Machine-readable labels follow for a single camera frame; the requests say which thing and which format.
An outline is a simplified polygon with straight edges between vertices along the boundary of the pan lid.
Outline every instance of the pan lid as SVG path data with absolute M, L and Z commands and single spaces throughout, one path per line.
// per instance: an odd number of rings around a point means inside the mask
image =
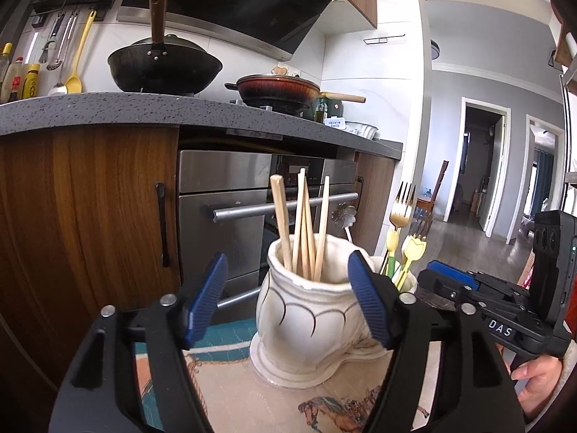
M 307 86 L 308 88 L 316 89 L 316 91 L 320 91 L 321 89 L 312 81 L 308 79 L 300 78 L 297 76 L 290 76 L 290 75 L 275 75 L 274 73 L 265 73 L 262 75 L 249 75 L 239 78 L 237 80 L 237 85 L 241 84 L 243 81 L 249 80 L 272 80 L 277 79 L 278 81 L 291 81 L 296 84 L 301 84 Z
M 189 41 L 187 39 L 183 39 L 182 37 L 178 37 L 176 34 L 166 34 L 164 36 L 164 43 L 171 45 L 182 45 L 184 47 L 190 47 L 192 49 L 200 50 L 201 52 L 206 52 L 206 50 L 200 47 L 198 44 L 195 44 L 194 42 Z M 136 41 L 132 45 L 140 45 L 140 44 L 152 44 L 152 37 L 147 37 L 146 39 Z

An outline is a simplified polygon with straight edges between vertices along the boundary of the oven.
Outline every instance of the oven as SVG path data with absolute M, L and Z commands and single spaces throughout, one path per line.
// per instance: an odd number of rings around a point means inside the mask
M 306 171 L 311 199 L 322 196 L 324 177 L 330 176 L 329 217 L 340 203 L 352 200 L 339 200 L 336 196 L 351 196 L 355 189 L 357 164 L 352 161 L 203 150 L 181 150 L 179 156 L 178 232 L 182 274 L 196 277 L 214 254 L 223 252 L 229 260 L 229 280 L 223 299 L 258 288 L 268 271 L 268 248 L 279 238 L 269 188 L 272 174 L 285 178 L 287 201 L 296 200 L 297 175 L 301 168 Z M 268 210 L 262 211 L 262 205 L 266 204 L 270 204 L 265 207 Z M 249 205 L 253 205 L 250 210 L 246 208 Z M 225 209 L 238 209 L 242 213 L 215 216 Z M 289 209 L 288 214 L 293 233 L 294 209 Z M 318 232 L 320 206 L 312 208 L 312 216 L 313 228 Z M 343 230 L 331 219 L 327 232 L 343 235 Z M 255 306 L 256 298 L 232 305 L 217 311 L 212 323 L 252 317 Z

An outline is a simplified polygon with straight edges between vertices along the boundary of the silver bolt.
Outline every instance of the silver bolt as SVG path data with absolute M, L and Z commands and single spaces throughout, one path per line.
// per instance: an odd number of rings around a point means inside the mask
M 477 309 L 475 309 L 475 306 L 473 306 L 471 303 L 466 302 L 461 306 L 461 311 L 463 311 L 468 316 L 472 316 L 475 314 L 475 312 L 477 312 Z
M 160 304 L 163 306 L 172 306 L 174 303 L 177 302 L 177 297 L 175 294 L 169 293 L 169 294 L 165 294 L 161 299 L 160 299 Z
M 112 316 L 114 313 L 116 312 L 116 308 L 114 306 L 112 306 L 111 304 L 109 304 L 108 306 L 105 306 L 104 308 L 100 309 L 100 314 L 102 315 L 102 317 L 107 318 L 109 316 Z
M 417 302 L 417 297 L 412 293 L 401 293 L 399 299 L 404 304 L 415 304 Z

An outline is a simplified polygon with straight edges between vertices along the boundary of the white door frame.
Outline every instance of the white door frame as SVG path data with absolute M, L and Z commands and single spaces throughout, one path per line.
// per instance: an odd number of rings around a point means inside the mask
M 555 160 L 556 160 L 556 168 L 553 172 L 553 180 L 554 180 L 554 188 L 553 194 L 550 199 L 551 206 L 549 207 L 550 210 L 556 210 L 559 208 L 561 203 L 561 192 L 563 191 L 563 185 L 565 183 L 565 130 L 561 127 L 555 126 L 552 123 L 542 121 L 537 117 L 533 117 L 532 115 L 527 114 L 527 126 L 525 128 L 525 154 L 523 164 L 527 164 L 527 159 L 529 158 L 529 129 L 531 128 L 529 125 L 533 122 L 533 124 L 542 127 L 546 130 L 549 130 L 552 134 L 557 136 L 557 142 L 555 144 Z M 523 174 L 521 174 L 521 189 L 519 190 L 519 195 L 517 197 L 517 204 L 515 205 L 515 214 L 513 215 L 513 219 L 511 221 L 511 226 L 509 228 L 509 233 L 507 234 L 507 244 L 513 238 L 513 234 L 515 233 L 515 223 L 517 221 L 517 215 L 519 214 L 519 209 L 521 207 L 521 203 L 526 199 L 523 197 L 523 187 L 522 185 L 525 183 L 527 174 L 527 168 L 523 168 Z
M 467 97 L 461 98 L 461 123 L 459 125 L 459 141 L 457 142 L 457 154 L 455 155 L 455 164 L 453 166 L 453 177 L 451 180 L 451 189 L 449 190 L 449 200 L 446 204 L 445 217 L 443 218 L 443 221 L 447 221 L 449 219 L 449 214 L 451 214 L 451 207 L 453 205 L 453 199 L 455 198 L 455 190 L 457 189 L 457 181 L 459 180 L 467 107 L 475 107 L 484 111 L 494 112 L 495 114 L 503 115 L 505 117 L 503 164 L 501 165 L 501 171 L 503 171 L 504 174 L 499 174 L 495 195 L 489 208 L 489 223 L 487 225 L 487 231 L 485 232 L 485 235 L 490 238 L 493 234 L 495 221 L 497 221 L 497 212 L 501 206 L 501 199 L 503 198 L 503 190 L 505 188 L 505 178 L 507 176 L 507 165 L 509 164 L 509 150 L 511 146 L 511 109 L 508 107 L 492 104 L 490 102 L 478 101 L 476 99 L 469 99 Z

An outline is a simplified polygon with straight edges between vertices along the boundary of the curtain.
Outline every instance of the curtain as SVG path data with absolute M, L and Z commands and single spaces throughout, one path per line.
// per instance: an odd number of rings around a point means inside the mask
M 535 150 L 534 161 L 537 163 L 537 176 L 535 177 L 535 186 L 533 188 L 533 202 L 531 203 L 531 216 L 541 211 L 543 200 L 549 198 L 551 180 L 553 179 L 553 160 L 552 154 L 544 151 Z

